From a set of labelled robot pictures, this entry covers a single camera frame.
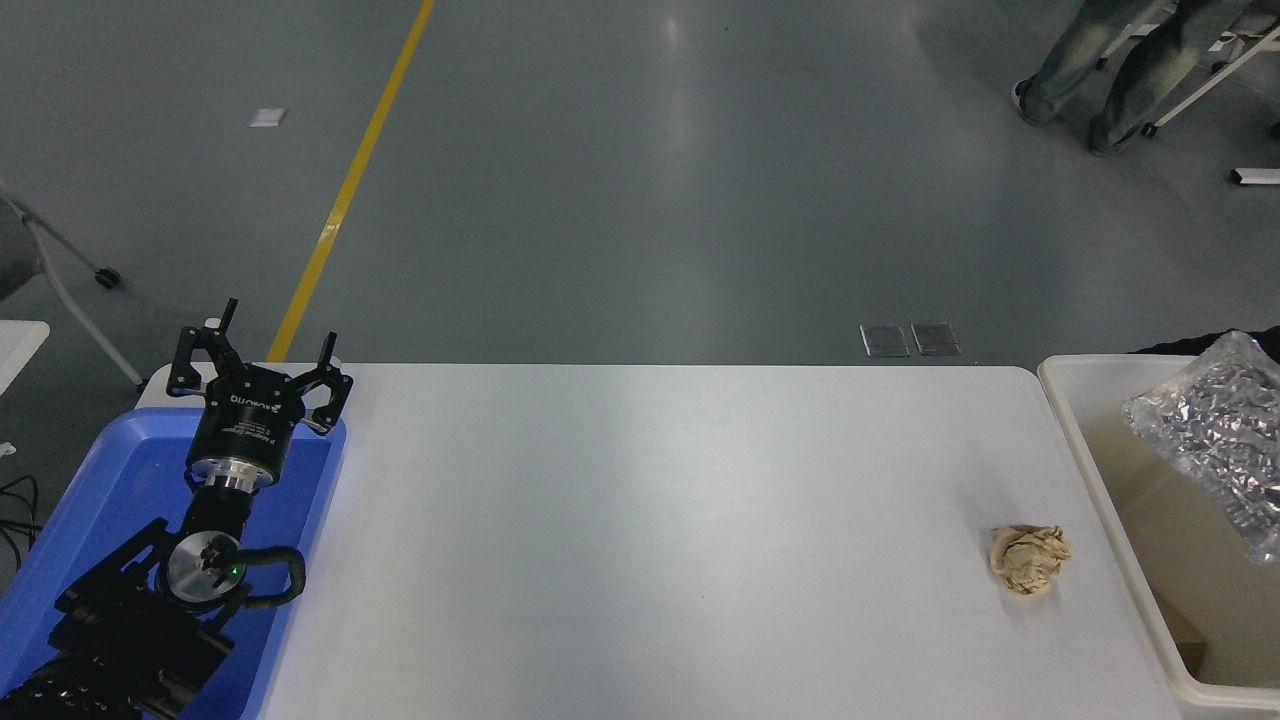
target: gray concrete floor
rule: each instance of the gray concrete floor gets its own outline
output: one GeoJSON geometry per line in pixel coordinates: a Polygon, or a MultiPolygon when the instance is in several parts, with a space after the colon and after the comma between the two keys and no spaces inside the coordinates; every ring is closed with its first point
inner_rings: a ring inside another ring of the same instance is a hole
{"type": "MultiPolygon", "coordinates": [[[[291,359],[865,364],[859,323],[947,320],[965,354],[905,363],[1034,368],[1276,324],[1280,191],[1225,179],[1280,165],[1275,58],[1097,159],[1114,69],[1047,128],[1007,100],[1073,5],[439,0],[291,359]]],[[[143,374],[228,296],[265,356],[417,4],[298,8],[5,8],[0,177],[125,275],[58,256],[143,374]]],[[[44,518],[134,393],[41,278],[0,316],[52,325],[0,397],[44,518]]]]}

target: aluminum foil bag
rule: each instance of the aluminum foil bag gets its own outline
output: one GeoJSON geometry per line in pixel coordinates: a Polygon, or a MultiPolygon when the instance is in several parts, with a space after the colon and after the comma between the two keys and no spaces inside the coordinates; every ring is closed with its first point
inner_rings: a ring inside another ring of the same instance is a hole
{"type": "Polygon", "coordinates": [[[1222,336],[1176,377],[1128,400],[1140,438],[1217,502],[1256,562],[1280,562],[1280,365],[1222,336]]]}

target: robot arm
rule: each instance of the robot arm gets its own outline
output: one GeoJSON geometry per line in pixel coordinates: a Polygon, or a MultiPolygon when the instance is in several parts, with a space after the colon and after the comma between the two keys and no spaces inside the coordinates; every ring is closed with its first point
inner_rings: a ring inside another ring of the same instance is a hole
{"type": "Polygon", "coordinates": [[[241,537],[257,492],[279,482],[298,423],[325,434],[351,392],[333,357],[334,333],[316,366],[297,378],[244,364],[227,340],[236,300],[220,319],[182,329],[168,392],[201,395],[205,410],[186,459],[191,503],[177,533],[157,518],[108,553],[55,602],[49,637],[58,656],[0,700],[0,720],[125,719],[140,711],[174,720],[234,648],[221,633],[239,610],[270,609],[306,584],[292,547],[247,550],[241,537]],[[192,365],[202,350],[216,377],[192,365]],[[319,387],[329,401],[308,410],[319,387]],[[289,585],[250,594],[246,569],[284,564],[289,585]]]}

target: shoe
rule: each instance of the shoe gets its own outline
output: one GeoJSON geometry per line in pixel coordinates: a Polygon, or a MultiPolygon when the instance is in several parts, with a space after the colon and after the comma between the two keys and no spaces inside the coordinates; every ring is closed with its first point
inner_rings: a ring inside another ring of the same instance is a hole
{"type": "Polygon", "coordinates": [[[1124,137],[1120,138],[1120,142],[1116,142],[1115,145],[1110,145],[1107,147],[1102,147],[1093,143],[1093,136],[1097,135],[1097,127],[1100,119],[1101,115],[1093,115],[1093,119],[1089,120],[1089,152],[1094,154],[1098,158],[1112,158],[1115,155],[1119,155],[1120,152],[1124,151],[1125,143],[1129,142],[1129,138],[1133,137],[1134,133],[1137,133],[1138,131],[1132,129],[1126,132],[1124,137]]]}
{"type": "Polygon", "coordinates": [[[1027,94],[1027,88],[1032,85],[1032,79],[1034,77],[1036,76],[1032,76],[1027,79],[1018,81],[1018,83],[1014,85],[1014,88],[1009,91],[1009,100],[1014,104],[1014,109],[1018,110],[1018,117],[1021,118],[1024,123],[1032,127],[1041,127],[1044,123],[1033,120],[1030,115],[1027,114],[1027,109],[1023,108],[1023,95],[1027,94]]]}

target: jeans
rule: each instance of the jeans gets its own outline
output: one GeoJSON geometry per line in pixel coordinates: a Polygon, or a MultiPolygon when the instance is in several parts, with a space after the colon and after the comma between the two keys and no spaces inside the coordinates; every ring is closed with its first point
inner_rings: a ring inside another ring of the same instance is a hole
{"type": "MultiPolygon", "coordinates": [[[[1036,124],[1052,120],[1089,77],[1107,45],[1149,1],[1084,0],[1023,92],[1027,118],[1036,124]]],[[[1120,67],[1107,104],[1089,124],[1089,146],[1111,149],[1137,132],[1248,4],[1249,0],[1179,0],[1174,17],[1144,37],[1120,67]]]]}

